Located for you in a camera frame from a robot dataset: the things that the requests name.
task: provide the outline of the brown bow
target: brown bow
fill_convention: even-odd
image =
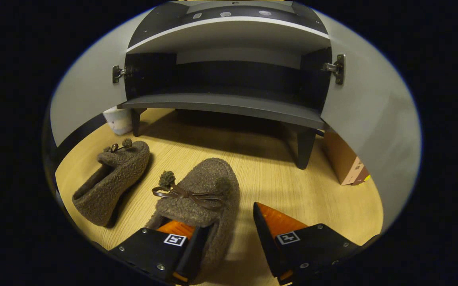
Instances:
[[[190,192],[187,190],[184,190],[174,183],[171,184],[172,189],[168,189],[165,187],[155,187],[151,191],[153,192],[154,195],[157,197],[165,197],[165,198],[189,198],[191,199],[194,203],[202,206],[203,208],[206,208],[211,211],[217,211],[220,210],[223,206],[223,199],[220,199],[219,197],[214,197],[214,196],[209,196],[210,194],[215,193],[217,190],[211,191],[211,192],[206,192],[206,193],[194,193]],[[158,192],[159,190],[161,191],[167,191],[168,193],[161,193]],[[217,200],[220,201],[220,204],[218,206],[212,206],[210,205],[207,201],[209,200]]]

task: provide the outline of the brown fuzzy slipper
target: brown fuzzy slipper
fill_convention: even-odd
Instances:
[[[178,185],[175,179],[170,171],[160,177],[160,187],[154,188],[153,193],[162,199],[145,227],[157,230],[169,220],[209,227],[200,256],[200,273],[189,281],[193,285],[201,283],[200,276],[213,271],[225,257],[240,204],[240,189],[231,166],[218,158],[196,165]]]
[[[107,226],[121,194],[144,173],[149,147],[143,141],[127,138],[104,149],[97,161],[102,166],[73,194],[75,208],[97,226]]]

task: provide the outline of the door hinge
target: door hinge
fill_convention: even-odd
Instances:
[[[335,76],[335,82],[338,85],[344,84],[344,76],[345,76],[345,54],[338,54],[337,60],[335,63],[324,63],[323,71],[329,71]]]
[[[113,83],[119,83],[120,77],[129,76],[131,69],[125,67],[125,69],[120,69],[120,66],[113,66]]]

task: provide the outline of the black cabinet leg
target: black cabinet leg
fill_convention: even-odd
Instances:
[[[296,161],[296,166],[302,170],[307,168],[309,164],[316,133],[316,129],[312,128],[298,132],[298,161]]]
[[[146,108],[132,108],[130,112],[132,114],[132,130],[135,137],[138,137],[140,127],[140,114],[143,113]]]

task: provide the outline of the white cabinet door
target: white cabinet door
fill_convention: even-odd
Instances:
[[[316,11],[331,40],[332,63],[346,55],[345,82],[332,76],[321,118],[358,154],[383,203],[382,232],[412,191],[421,156],[418,113],[406,84],[364,38]]]
[[[113,66],[125,66],[125,56],[137,26],[149,11],[135,16],[91,45],[59,83],[50,106],[56,146],[100,112],[127,100],[125,80],[113,84]]]

